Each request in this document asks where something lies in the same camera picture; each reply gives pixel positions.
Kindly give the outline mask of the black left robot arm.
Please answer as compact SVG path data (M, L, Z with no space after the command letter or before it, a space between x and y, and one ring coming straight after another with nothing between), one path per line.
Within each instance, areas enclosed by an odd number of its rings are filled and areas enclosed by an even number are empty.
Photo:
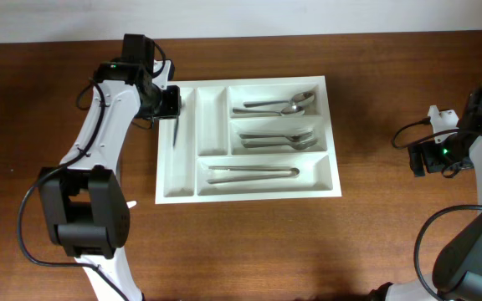
M176 120L180 89L175 67L142 34L125 34L119 57L103 62L87 89L92 100L79 135L56 167L44 167L40 195L50 241L70 267L83 268L99 300L143 300L124 246L131 215L120 184L120 154L134 120Z

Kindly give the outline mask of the large metal spoon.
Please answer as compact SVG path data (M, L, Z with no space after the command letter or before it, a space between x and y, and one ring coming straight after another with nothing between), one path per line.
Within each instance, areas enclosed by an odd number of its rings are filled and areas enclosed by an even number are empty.
M307 106L311 104L314 100L315 100L315 93L311 91L306 91L306 92L295 94L290 99L244 102L243 106L245 108L254 108L254 107L277 105L277 104Z
M267 114L267 115L304 115L305 109L298 105L286 106L281 110L251 110L251 109L240 109L233 108L234 114Z

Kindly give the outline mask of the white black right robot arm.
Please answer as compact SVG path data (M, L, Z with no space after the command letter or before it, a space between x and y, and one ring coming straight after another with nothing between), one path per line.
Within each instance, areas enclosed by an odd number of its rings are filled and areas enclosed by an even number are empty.
M421 124L433 133L404 145L415 176L440 173L453 178L462 170L475 173L478 202L446 207L434 213L421 227L413 249L417 278L409 283L385 283L373 289L368 300L482 300L482 87L469 95L464 112L439 110L433 105ZM439 253L433 271L420 268L423 237L438 218L451 212L476 212L476 218Z

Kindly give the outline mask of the small metal spoon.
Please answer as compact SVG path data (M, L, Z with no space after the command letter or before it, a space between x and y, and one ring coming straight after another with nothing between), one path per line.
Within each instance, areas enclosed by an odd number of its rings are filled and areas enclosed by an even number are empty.
M177 143L177 136L178 136L178 131L179 131L179 123L180 123L180 118L179 116L176 118L174 128L173 128L173 135L172 135L172 148L174 149L176 147Z

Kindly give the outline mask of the pink handled utensil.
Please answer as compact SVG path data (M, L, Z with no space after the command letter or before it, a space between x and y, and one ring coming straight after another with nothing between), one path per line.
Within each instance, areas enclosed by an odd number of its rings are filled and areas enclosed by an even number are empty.
M126 203L126 205L127 205L129 208L134 207L136 204L137 204L137 201L129 201L129 202Z

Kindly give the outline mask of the metal fork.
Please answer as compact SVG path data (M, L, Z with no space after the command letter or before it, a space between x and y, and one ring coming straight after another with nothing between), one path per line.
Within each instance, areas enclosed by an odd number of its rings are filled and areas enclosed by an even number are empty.
M316 145L319 141L317 139L309 139L298 142L244 142L242 146L247 149L251 148L265 148L265 147L278 147L288 146L293 150L302 151Z
M265 138L285 138L291 142L299 142L301 140L305 140L313 136L312 131L307 131L303 133L298 133L294 135L286 135L286 134L247 134L242 133L239 134L241 139L265 139Z

